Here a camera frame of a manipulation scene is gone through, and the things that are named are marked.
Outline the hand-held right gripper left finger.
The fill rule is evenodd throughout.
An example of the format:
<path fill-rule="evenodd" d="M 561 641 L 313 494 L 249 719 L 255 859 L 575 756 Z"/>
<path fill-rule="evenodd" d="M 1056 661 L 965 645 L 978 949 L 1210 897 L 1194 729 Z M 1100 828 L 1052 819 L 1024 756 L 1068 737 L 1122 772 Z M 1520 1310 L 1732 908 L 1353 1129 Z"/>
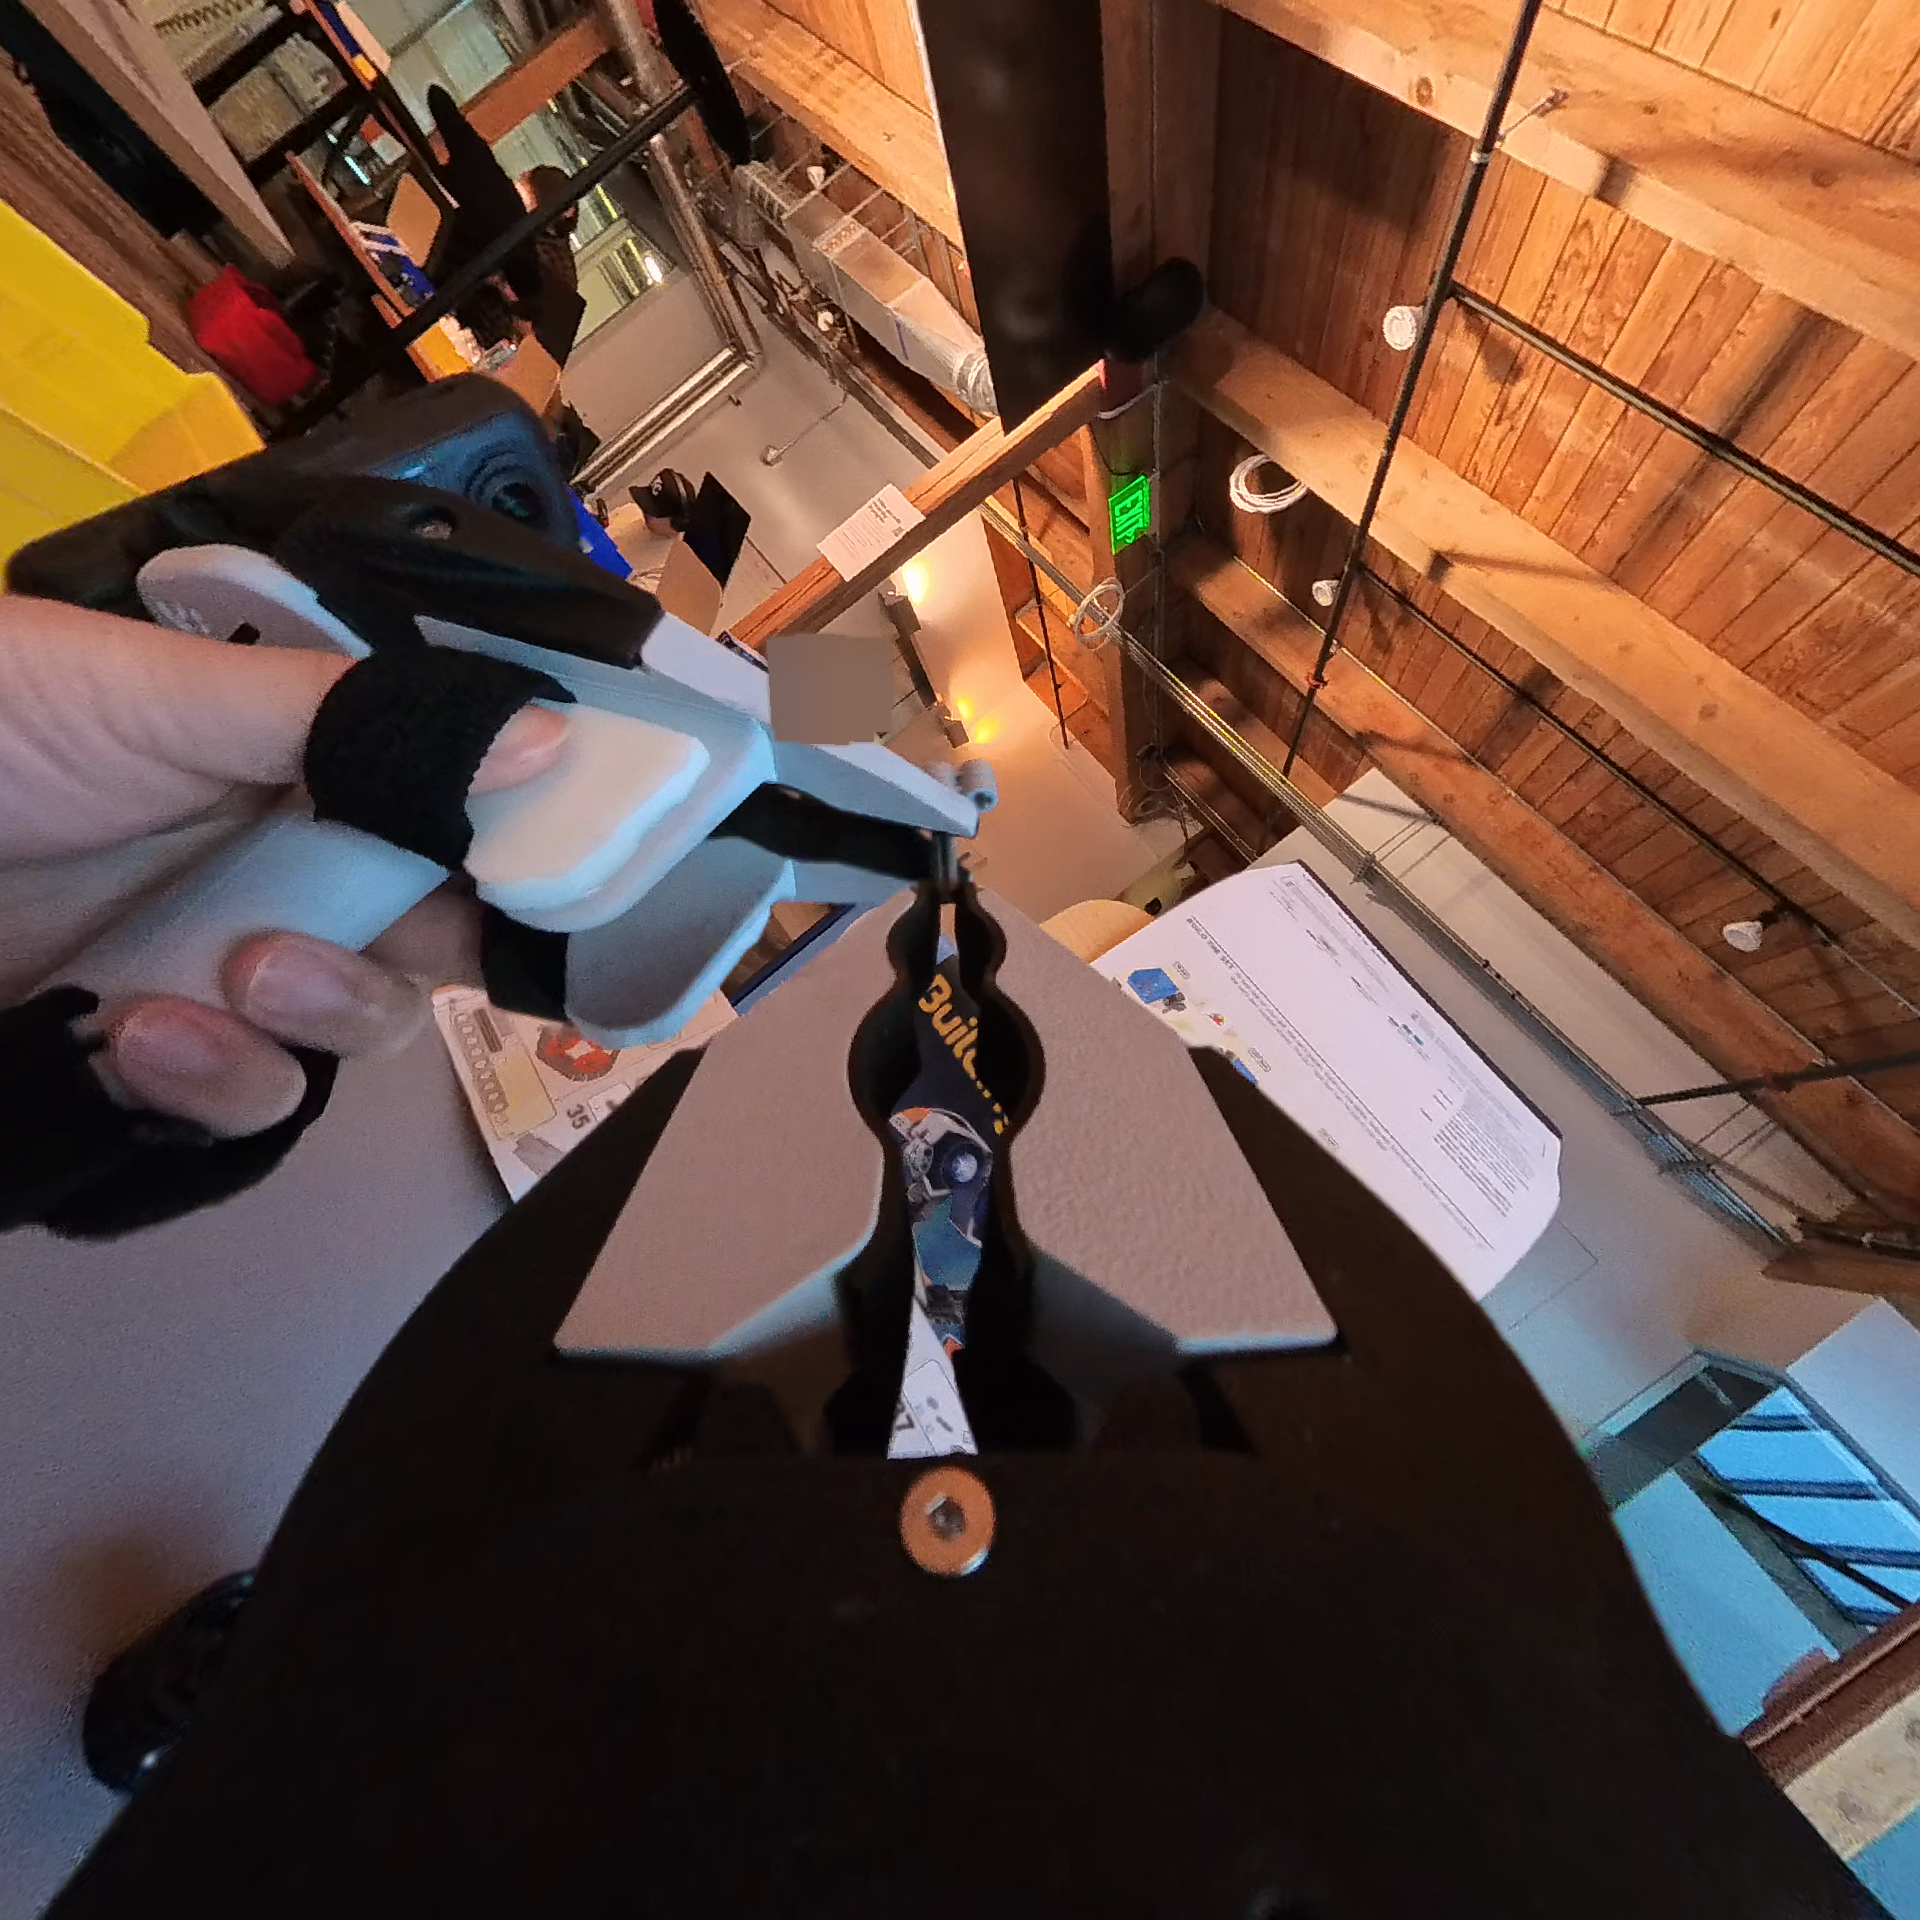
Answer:
<path fill-rule="evenodd" d="M 897 1163 L 849 1091 L 856 1026 L 895 982 L 886 939 L 910 893 L 854 914 L 825 951 L 703 1050 L 554 1333 L 561 1359 L 711 1367 L 764 1385 L 800 1441 L 825 1441 L 848 1379 L 837 1276 L 911 1290 Z"/>

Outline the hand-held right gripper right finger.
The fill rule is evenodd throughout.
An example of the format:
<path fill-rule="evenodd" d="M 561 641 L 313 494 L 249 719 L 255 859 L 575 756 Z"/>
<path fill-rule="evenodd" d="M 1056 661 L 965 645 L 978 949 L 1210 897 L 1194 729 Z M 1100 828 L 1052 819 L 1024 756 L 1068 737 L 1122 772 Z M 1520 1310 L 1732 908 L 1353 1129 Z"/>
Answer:
<path fill-rule="evenodd" d="M 1326 1349 L 1333 1314 L 1168 1021 L 992 893 L 960 901 L 960 959 L 1013 1121 L 960 1354 L 978 1446 L 1070 1450 L 1081 1415 L 1188 1363 Z"/>

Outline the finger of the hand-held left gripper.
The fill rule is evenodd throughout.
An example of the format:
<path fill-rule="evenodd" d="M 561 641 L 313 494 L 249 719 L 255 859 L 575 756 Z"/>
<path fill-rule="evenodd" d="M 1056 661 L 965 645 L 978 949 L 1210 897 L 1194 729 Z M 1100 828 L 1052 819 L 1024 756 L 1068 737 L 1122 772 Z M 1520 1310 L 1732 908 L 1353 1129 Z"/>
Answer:
<path fill-rule="evenodd" d="M 524 819 L 561 837 L 703 837 L 753 788 L 782 783 L 874 821 L 972 837 L 976 805 L 877 743 L 804 746 L 773 734 L 773 676 L 737 650 L 655 613 L 626 663 L 421 614 L 431 642 L 530 666 L 574 698 L 560 763 L 525 788 Z"/>
<path fill-rule="evenodd" d="M 953 876 L 953 829 L 877 821 L 786 786 L 752 790 L 626 914 L 567 937 L 565 1017 L 621 1050 L 673 1037 L 775 906 L 877 906 Z"/>

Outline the person's left hand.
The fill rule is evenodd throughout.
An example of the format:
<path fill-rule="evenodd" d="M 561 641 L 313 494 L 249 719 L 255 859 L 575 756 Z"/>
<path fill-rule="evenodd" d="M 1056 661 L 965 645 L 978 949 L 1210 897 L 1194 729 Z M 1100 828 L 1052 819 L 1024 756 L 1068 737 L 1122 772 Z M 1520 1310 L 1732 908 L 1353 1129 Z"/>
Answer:
<path fill-rule="evenodd" d="M 341 657 L 4 596 L 4 1003 L 272 809 L 345 670 Z M 229 951 L 223 1005 L 106 1002 L 92 1068 L 126 1106 L 253 1135 L 301 1102 L 295 1050 L 404 1050 L 431 990 L 456 978 L 477 978 L 474 903 L 456 884 L 361 954 L 264 929 Z"/>

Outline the instruction booklet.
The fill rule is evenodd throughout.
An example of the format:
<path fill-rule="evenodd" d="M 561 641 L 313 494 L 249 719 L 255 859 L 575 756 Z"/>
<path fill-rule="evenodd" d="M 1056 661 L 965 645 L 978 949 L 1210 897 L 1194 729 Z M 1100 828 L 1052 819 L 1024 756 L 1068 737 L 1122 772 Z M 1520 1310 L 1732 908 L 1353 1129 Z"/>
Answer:
<path fill-rule="evenodd" d="M 438 1036 L 509 1197 L 524 1197 L 561 1163 L 673 1051 L 705 1045 L 733 1020 L 728 997 L 713 993 L 677 1037 L 605 1047 L 561 1020 L 511 1015 L 473 988 L 433 993 Z M 954 1367 L 936 1354 L 914 1308 L 889 1457 L 973 1452 Z"/>

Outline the robot kit box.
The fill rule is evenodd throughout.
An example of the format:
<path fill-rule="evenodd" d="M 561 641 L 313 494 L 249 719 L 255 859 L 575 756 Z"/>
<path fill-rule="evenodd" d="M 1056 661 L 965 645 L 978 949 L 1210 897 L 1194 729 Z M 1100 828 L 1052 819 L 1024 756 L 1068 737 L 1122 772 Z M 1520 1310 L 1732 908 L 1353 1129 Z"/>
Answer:
<path fill-rule="evenodd" d="M 1026 1356 L 1033 1249 L 1005 1153 L 1015 1124 L 992 1081 L 976 993 L 949 939 L 906 1010 L 904 1091 L 890 1097 L 911 1300 L 936 1354 L 966 1382 L 1007 1375 Z"/>

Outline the white printed sheet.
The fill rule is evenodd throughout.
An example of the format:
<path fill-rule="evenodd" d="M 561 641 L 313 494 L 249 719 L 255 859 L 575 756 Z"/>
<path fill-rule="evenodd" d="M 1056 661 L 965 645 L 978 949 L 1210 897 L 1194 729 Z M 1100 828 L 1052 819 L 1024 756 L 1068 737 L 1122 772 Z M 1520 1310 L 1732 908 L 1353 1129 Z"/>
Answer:
<path fill-rule="evenodd" d="M 1226 878 L 1095 959 L 1217 1050 L 1474 1299 L 1558 1209 L 1561 1135 L 1303 865 Z"/>

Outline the red bag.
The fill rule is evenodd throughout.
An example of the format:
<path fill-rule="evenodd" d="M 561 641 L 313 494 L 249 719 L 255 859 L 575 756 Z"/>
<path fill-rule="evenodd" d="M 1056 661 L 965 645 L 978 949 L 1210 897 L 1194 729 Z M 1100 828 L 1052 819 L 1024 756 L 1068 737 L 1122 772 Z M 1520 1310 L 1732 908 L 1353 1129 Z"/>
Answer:
<path fill-rule="evenodd" d="M 191 292 L 184 322 L 202 355 L 263 409 L 288 406 L 320 382 L 274 297 L 232 266 Z"/>

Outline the yellow plastic bin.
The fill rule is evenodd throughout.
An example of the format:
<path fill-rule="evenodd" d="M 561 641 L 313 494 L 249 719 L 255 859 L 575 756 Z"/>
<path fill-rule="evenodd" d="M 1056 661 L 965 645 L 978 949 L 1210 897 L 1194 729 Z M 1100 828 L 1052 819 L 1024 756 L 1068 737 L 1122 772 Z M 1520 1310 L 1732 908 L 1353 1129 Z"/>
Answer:
<path fill-rule="evenodd" d="M 184 373 L 149 322 L 1 205 L 1 557 L 263 442 L 215 373 Z"/>

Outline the paper notice on post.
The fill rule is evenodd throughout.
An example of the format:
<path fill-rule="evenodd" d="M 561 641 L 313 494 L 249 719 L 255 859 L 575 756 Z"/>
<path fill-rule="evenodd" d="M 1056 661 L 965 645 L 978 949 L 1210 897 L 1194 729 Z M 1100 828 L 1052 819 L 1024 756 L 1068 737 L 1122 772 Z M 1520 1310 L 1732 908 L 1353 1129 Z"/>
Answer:
<path fill-rule="evenodd" d="M 821 557 L 849 582 L 890 553 L 925 514 L 897 487 L 886 485 L 818 541 Z"/>

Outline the silver air duct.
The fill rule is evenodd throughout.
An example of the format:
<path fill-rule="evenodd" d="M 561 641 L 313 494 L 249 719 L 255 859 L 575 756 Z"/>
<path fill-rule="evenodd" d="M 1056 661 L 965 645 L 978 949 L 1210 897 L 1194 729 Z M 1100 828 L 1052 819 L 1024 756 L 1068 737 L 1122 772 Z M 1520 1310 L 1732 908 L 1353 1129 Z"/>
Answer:
<path fill-rule="evenodd" d="M 921 269 L 822 191 L 802 194 L 757 159 L 736 167 L 732 182 L 736 203 L 777 241 L 815 295 L 969 411 L 999 414 L 985 342 Z"/>

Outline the black duct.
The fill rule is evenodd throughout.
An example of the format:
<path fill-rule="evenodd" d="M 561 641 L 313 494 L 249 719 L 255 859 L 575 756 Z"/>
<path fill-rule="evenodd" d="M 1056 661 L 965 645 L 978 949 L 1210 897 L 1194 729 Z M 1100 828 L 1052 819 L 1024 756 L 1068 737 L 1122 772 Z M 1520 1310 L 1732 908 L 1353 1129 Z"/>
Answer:
<path fill-rule="evenodd" d="M 1112 228 L 1097 2 L 921 2 L 999 418 L 1015 425 L 1101 355 Z"/>

